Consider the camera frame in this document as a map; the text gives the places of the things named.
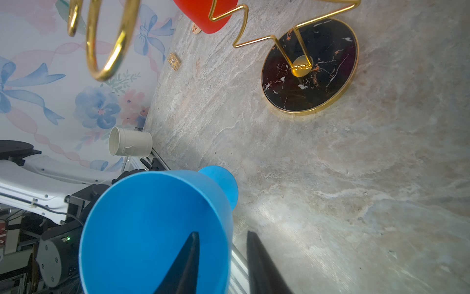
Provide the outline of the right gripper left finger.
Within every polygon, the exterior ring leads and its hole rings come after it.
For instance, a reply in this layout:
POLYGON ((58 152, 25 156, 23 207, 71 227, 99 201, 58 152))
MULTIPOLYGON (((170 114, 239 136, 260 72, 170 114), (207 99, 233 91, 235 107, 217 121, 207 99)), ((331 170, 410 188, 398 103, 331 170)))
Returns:
POLYGON ((192 232, 155 294, 195 294, 200 261, 200 237, 192 232))

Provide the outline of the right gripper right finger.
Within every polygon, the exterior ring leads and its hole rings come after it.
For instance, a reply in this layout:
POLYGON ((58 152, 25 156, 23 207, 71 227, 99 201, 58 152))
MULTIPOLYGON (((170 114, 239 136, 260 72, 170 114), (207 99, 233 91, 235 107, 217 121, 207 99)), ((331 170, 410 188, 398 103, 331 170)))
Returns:
POLYGON ((292 294, 255 232, 247 233, 247 266, 251 294, 292 294))

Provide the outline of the blue wine glass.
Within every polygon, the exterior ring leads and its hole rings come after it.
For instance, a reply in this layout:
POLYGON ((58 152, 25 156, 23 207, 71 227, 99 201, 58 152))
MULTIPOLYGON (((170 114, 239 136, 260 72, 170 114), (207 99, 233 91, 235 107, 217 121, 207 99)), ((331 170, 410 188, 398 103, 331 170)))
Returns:
POLYGON ((238 195, 234 176, 219 166, 146 171, 118 181, 84 225, 79 249, 84 292, 153 293, 197 232, 197 293, 226 293, 238 195))

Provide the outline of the red wine glass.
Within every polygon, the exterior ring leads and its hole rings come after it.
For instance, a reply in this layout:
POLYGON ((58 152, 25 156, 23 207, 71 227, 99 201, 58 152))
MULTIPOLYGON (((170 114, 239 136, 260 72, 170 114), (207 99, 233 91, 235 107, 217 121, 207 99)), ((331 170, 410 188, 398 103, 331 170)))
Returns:
MULTIPOLYGON (((174 2, 182 13, 206 34, 220 31, 230 19, 230 16, 216 22, 209 19, 213 0, 174 0, 174 2)), ((237 5, 238 0, 218 0, 213 16, 216 17, 228 12, 237 5)))

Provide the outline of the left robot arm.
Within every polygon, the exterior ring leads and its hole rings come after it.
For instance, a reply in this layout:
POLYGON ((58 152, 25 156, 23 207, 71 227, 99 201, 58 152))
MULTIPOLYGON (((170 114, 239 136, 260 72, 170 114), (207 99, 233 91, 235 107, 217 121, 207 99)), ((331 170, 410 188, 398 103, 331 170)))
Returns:
POLYGON ((52 159, 31 144, 1 141, 1 203, 42 218, 41 231, 22 230, 7 220, 3 234, 15 230, 31 236, 31 241, 11 244, 19 251, 32 246, 31 280, 20 288, 31 294, 83 293, 78 269, 78 246, 91 208, 113 184, 144 171, 164 171, 169 167, 152 151, 138 167, 117 173, 74 168, 52 159))

